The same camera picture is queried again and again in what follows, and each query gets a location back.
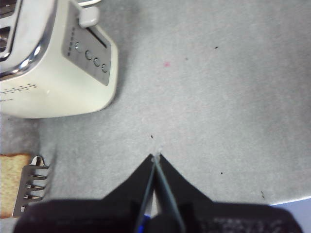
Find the toaster lever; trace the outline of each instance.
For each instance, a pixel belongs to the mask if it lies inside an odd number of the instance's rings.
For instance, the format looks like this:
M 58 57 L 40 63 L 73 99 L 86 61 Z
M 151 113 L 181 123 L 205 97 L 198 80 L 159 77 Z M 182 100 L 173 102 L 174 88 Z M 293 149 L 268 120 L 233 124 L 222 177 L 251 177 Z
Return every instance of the toaster lever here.
M 96 6 L 81 9 L 79 25 L 81 28 L 95 26 L 99 21 L 99 9 Z

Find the toaster slot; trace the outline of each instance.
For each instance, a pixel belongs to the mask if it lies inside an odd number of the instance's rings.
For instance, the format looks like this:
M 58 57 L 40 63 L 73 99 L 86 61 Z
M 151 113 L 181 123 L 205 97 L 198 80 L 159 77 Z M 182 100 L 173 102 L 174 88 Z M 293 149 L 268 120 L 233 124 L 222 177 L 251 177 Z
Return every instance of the toaster slot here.
M 9 17 L 14 13 L 17 0 L 0 1 L 0 18 Z
M 10 27 L 0 29 L 0 52 L 5 51 L 8 44 L 8 38 L 10 33 Z

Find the gray surface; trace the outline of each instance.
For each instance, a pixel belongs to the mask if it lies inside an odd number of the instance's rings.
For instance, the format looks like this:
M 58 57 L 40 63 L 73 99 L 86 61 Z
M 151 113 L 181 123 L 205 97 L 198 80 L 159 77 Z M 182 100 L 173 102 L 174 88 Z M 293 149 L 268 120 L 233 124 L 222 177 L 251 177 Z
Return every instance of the gray surface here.
M 283 208 L 292 213 L 296 221 L 299 223 L 304 233 L 310 232 L 311 229 L 311 199 L 294 201 L 276 205 L 275 207 Z
M 40 152 L 57 154 L 48 197 L 101 198 L 159 150 L 213 200 L 311 194 L 311 1 L 100 8 L 120 50 L 117 95 L 97 113 L 40 120 Z
M 39 152 L 39 121 L 21 119 L 1 113 L 1 154 Z

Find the toaster vent holes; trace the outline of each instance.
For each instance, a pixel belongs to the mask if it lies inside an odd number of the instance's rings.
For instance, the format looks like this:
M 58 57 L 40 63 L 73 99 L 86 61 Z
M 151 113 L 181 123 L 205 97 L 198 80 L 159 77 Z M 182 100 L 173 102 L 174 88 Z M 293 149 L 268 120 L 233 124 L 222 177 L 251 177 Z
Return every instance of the toaster vent holes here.
M 13 99 L 7 99 L 7 100 L 0 100 L 0 102 L 6 102 L 6 101 L 11 101 Z
M 13 94 L 15 92 L 21 92 L 21 91 L 25 91 L 25 90 L 29 90 L 30 88 L 37 88 L 37 85 L 36 84 L 32 84 L 32 83 L 28 83 L 24 86 L 20 85 L 20 86 L 17 86 L 17 87 L 12 87 L 11 89 L 5 89 L 4 91 L 1 91 L 0 93 L 1 94 Z

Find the toaster button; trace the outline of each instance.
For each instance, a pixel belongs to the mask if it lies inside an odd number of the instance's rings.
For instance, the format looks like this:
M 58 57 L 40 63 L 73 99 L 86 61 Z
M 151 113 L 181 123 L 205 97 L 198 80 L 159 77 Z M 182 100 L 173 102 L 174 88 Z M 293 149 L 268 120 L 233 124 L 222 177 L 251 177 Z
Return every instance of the toaster button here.
M 77 52 L 82 52 L 82 51 L 84 50 L 83 47 L 84 47 L 84 46 L 83 46 L 81 43 L 79 43 L 79 42 L 77 42 L 77 43 L 74 45 L 74 48 L 77 50 Z
M 92 59 L 92 53 L 90 52 L 90 51 L 86 51 L 86 58 L 88 59 L 88 60 L 91 60 Z
M 95 57 L 94 58 L 94 65 L 99 67 L 100 63 L 101 63 L 100 60 L 97 57 Z

